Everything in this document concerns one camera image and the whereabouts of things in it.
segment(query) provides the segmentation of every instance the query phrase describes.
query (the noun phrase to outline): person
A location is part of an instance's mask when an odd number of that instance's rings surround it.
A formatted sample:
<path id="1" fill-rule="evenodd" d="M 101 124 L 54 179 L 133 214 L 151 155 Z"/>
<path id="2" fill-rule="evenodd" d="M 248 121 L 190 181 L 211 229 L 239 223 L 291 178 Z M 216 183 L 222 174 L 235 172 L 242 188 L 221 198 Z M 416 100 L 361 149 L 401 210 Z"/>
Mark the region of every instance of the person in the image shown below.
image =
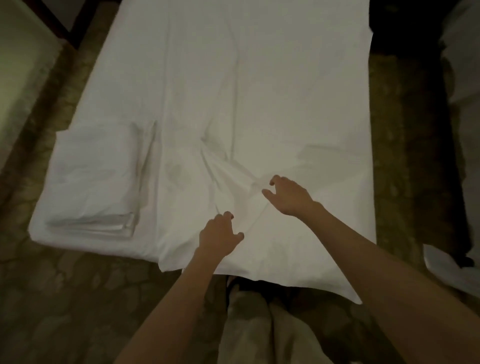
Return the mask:
<path id="1" fill-rule="evenodd" d="M 328 213 L 294 181 L 276 175 L 270 184 L 276 192 L 263 190 L 264 196 L 315 233 L 407 363 L 480 363 L 480 318 L 475 313 Z M 191 262 L 117 364 L 182 360 L 217 265 L 243 240 L 242 233 L 233 233 L 232 219 L 225 212 L 207 222 Z M 230 294 L 218 362 L 331 363 L 305 323 L 241 287 Z"/>

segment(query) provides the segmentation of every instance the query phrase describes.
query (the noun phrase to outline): bed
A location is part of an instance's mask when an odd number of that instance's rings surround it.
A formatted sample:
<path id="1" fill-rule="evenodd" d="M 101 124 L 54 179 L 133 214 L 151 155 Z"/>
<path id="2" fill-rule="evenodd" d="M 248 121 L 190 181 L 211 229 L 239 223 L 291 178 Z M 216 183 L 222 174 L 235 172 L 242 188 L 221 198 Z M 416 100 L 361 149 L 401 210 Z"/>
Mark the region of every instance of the bed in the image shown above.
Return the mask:
<path id="1" fill-rule="evenodd" d="M 55 195 L 44 192 L 32 239 L 181 269 L 206 221 L 228 209 L 245 241 L 216 273 L 359 302 L 315 236 L 260 191 L 286 175 L 375 241 L 368 6 L 124 0 L 72 126 L 157 121 L 140 220 L 131 239 L 61 234 L 45 224 Z"/>

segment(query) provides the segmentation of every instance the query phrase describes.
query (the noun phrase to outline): patterned floor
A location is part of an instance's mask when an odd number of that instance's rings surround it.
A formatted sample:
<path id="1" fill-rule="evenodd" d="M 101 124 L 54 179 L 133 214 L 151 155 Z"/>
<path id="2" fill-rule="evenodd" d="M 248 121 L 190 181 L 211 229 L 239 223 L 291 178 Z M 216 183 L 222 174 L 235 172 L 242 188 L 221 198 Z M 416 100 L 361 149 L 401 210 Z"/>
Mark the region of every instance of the patterned floor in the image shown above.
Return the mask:
<path id="1" fill-rule="evenodd" d="M 99 7 L 0 210 L 0 363 L 111 363 L 180 274 L 161 273 L 143 261 L 45 247 L 26 231 L 55 132 L 68 127 L 117 8 Z M 378 244 L 421 271 L 422 243 L 451 253 L 463 249 L 437 130 L 444 117 L 442 87 L 438 91 L 430 76 L 430 62 L 370 58 Z M 215 277 L 210 285 L 187 363 L 216 362 L 226 317 L 224 284 L 224 277 Z M 335 363 L 402 362 L 363 306 L 301 289 L 292 312 L 311 325 Z"/>

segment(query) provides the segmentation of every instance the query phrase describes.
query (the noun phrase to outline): person's right arm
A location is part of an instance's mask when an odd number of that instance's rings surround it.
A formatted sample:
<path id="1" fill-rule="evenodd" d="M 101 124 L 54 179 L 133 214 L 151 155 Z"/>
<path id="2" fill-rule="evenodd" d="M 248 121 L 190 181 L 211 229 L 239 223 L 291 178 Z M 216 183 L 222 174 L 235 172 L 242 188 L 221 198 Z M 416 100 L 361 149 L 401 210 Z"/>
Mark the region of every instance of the person's right arm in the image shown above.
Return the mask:
<path id="1" fill-rule="evenodd" d="M 331 215 L 308 192 L 274 176 L 264 196 L 303 221 L 338 264 L 408 363 L 480 363 L 480 318 L 447 291 Z"/>

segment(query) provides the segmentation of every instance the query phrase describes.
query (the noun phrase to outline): stack of folded linen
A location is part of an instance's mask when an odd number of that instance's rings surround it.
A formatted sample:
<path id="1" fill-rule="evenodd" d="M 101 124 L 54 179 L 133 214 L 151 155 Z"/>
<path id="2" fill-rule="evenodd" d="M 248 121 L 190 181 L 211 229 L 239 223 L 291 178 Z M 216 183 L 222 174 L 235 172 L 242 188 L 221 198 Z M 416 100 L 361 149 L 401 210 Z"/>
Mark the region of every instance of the stack of folded linen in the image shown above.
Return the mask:
<path id="1" fill-rule="evenodd" d="M 76 126 L 57 132 L 50 160 L 51 228 L 130 237 L 140 205 L 142 170 L 155 122 Z"/>

